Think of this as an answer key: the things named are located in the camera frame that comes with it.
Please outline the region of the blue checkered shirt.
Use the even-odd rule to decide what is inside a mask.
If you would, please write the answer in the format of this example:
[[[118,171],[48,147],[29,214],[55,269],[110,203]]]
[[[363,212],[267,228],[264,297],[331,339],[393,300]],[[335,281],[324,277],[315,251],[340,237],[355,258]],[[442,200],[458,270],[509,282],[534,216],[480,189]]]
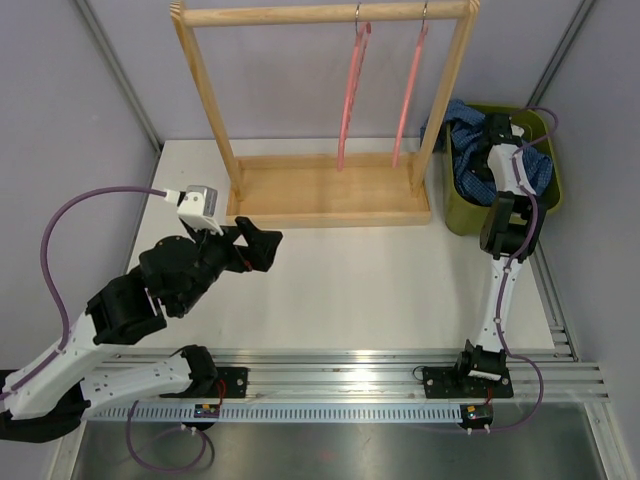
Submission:
[[[485,137],[486,117],[462,100],[454,99],[449,102],[442,127],[450,127],[454,186],[458,194],[470,203],[488,207],[497,190],[486,165],[491,147]],[[434,147],[437,151],[445,149],[443,128]],[[523,164],[531,187],[537,196],[541,196],[552,179],[551,157],[535,147],[528,147],[523,151]]]

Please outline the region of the pink hanger of blue shirt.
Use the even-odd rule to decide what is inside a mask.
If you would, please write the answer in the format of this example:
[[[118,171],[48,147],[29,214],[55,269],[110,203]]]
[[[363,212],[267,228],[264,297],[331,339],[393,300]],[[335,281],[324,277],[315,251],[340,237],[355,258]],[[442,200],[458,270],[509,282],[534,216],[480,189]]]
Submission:
[[[347,75],[341,126],[338,138],[338,149],[336,157],[336,169],[338,172],[341,172],[345,166],[346,143],[348,139],[349,127],[359,86],[359,79],[366,55],[366,49],[371,34],[371,24],[369,22],[365,22],[363,25],[360,25],[360,11],[361,3],[358,2],[355,8],[355,42]]]

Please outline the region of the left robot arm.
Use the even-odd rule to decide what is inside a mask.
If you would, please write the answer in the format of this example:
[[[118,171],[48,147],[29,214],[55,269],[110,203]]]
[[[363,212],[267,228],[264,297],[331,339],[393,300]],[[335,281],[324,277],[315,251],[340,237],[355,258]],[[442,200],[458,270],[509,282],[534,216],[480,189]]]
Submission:
[[[220,375],[204,346],[187,345],[146,367],[116,373],[97,368],[165,329],[168,319],[184,317],[223,272],[268,271],[282,239],[281,232],[238,217],[219,231],[191,229],[186,237],[165,237],[141,253],[138,266],[88,301],[67,344],[48,353],[48,365],[2,372],[2,439],[45,443],[112,406],[220,393]]]

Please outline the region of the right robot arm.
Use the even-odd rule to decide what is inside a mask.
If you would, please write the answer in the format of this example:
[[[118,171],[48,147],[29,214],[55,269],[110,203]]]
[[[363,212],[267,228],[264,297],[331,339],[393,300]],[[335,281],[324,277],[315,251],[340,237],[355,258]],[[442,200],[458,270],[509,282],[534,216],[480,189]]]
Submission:
[[[506,327],[516,280],[535,250],[546,208],[541,205],[524,165],[525,144],[506,114],[487,119],[491,171],[496,196],[481,229],[479,244],[491,257],[481,326],[468,340],[453,369],[452,384],[471,398],[513,395],[507,368],[512,356]]]

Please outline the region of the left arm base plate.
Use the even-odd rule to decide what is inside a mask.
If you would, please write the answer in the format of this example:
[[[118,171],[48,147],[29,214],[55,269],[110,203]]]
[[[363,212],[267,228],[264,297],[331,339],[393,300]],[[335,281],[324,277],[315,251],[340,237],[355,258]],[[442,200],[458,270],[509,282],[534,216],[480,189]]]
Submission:
[[[247,367],[223,366],[217,368],[218,377],[214,383],[205,383],[197,388],[189,388],[181,393],[162,394],[161,398],[215,398],[223,393],[223,399],[244,399],[248,385]]]

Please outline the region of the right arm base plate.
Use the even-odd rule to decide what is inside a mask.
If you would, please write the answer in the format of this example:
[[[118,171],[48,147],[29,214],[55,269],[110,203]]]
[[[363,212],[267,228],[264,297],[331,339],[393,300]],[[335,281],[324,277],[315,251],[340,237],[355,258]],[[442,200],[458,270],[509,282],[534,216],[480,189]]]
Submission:
[[[459,375],[449,367],[423,367],[422,380],[428,399],[509,399],[514,396],[509,376],[504,383]]]

